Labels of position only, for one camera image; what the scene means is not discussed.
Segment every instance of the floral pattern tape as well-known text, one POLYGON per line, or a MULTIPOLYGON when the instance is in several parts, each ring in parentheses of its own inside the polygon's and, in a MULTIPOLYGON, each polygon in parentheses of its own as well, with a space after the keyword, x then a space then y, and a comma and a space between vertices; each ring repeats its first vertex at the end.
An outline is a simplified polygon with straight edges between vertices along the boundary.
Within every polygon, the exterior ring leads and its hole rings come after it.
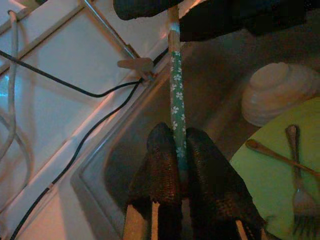
POLYGON ((186 158, 184 86, 182 81, 181 55, 178 51, 171 53, 170 100, 171 126, 176 145, 178 168, 180 171, 186 171, 188 166, 186 158))

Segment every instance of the dark cloth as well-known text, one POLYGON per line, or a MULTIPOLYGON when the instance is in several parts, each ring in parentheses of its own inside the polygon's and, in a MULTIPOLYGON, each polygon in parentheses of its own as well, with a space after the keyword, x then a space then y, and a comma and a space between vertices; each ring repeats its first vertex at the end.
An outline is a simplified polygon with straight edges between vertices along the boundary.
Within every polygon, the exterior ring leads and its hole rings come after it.
POLYGON ((122 20, 153 17, 183 0, 113 0, 115 13, 122 20))
POLYGON ((147 139, 147 154, 129 188, 128 203, 148 218, 151 202, 159 203, 158 239, 179 240, 182 199, 176 145, 170 128, 159 123, 147 139))
MULTIPOLYGON (((122 20, 152 17, 183 0, 113 0, 122 20)), ((259 36, 300 25, 320 0, 206 0, 180 20, 180 40, 205 41, 246 28, 259 36)))
POLYGON ((265 221, 243 179, 209 136, 195 128, 187 131, 189 201, 194 238, 237 239, 236 220, 248 228, 249 239, 261 239, 265 221))
POLYGON ((232 19, 229 0, 207 0, 180 19, 180 40, 205 41, 241 28, 242 25, 232 19))

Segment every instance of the metal fork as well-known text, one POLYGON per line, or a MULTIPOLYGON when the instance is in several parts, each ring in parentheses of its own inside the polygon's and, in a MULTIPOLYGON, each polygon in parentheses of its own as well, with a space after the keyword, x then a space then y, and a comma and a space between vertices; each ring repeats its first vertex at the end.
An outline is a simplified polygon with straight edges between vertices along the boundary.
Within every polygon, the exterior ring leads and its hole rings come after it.
MULTIPOLYGON (((293 160, 297 163, 299 161, 299 135, 300 130, 297 125, 289 125, 285 129, 287 139, 291 148, 293 160)), ((320 206, 306 191, 303 179, 301 176, 301 169, 294 167, 294 183, 296 192, 293 196, 293 214, 294 227, 293 234, 300 230, 300 236, 306 232, 306 236, 310 236, 310 232, 316 237, 320 225, 320 206)))

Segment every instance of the black mesh cloth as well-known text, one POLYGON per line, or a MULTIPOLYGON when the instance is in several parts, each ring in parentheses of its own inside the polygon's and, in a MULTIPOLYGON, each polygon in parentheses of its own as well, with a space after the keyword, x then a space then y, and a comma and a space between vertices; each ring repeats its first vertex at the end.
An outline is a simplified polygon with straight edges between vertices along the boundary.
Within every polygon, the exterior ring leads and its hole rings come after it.
POLYGON ((153 17, 183 0, 113 0, 115 13, 122 20, 153 17))
POLYGON ((232 224, 241 220, 251 226, 254 238, 250 239, 261 239, 265 222, 245 182, 205 132, 187 129, 187 156, 194 238, 232 239, 236 230, 232 224))
POLYGON ((147 139, 147 154, 129 187, 129 204, 147 218, 151 202, 159 203, 158 239, 181 238, 182 199, 176 146, 170 128, 160 123, 147 139))
POLYGON ((180 40, 205 41, 241 28, 231 16, 230 0, 206 0, 180 19, 180 40))

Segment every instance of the spoon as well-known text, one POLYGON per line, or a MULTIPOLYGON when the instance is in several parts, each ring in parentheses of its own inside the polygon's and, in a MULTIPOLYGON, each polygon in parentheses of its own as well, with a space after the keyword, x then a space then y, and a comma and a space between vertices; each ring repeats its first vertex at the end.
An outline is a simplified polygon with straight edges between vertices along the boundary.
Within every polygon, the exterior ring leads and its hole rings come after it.
POLYGON ((282 156, 278 153, 276 153, 275 151, 272 151, 270 148, 267 148, 265 145, 263 145, 262 143, 254 140, 254 139, 249 139, 245 142, 245 145, 247 148, 254 150, 258 153, 273 157, 275 159, 278 160, 282 160, 283 162, 286 162, 287 164, 290 164, 292 166, 296 166, 298 168, 301 168, 302 170, 308 172, 309 174, 312 174, 313 176, 315 176, 318 180, 320 180, 320 173, 316 172, 314 170, 312 170, 311 168, 304 166, 300 163, 297 163, 295 161, 292 161, 288 158, 286 158, 285 156, 282 156))

